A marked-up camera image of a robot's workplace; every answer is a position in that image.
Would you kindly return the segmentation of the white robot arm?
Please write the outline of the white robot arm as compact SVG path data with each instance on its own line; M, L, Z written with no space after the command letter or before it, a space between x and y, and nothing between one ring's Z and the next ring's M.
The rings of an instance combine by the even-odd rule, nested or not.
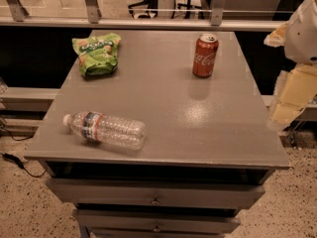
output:
M290 72L277 77L268 110L268 128L288 127L317 95L317 0L304 0L289 20L266 36L270 47L284 47L295 62Z

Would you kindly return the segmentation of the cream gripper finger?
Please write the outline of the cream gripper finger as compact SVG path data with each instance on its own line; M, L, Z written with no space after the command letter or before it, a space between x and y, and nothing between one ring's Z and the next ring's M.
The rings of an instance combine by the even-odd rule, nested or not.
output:
M285 32L287 24L283 23L264 39L264 44L269 47L283 47L285 43Z
M267 126L283 130L297 118L317 95L317 66L298 63L291 72L282 70L277 77Z

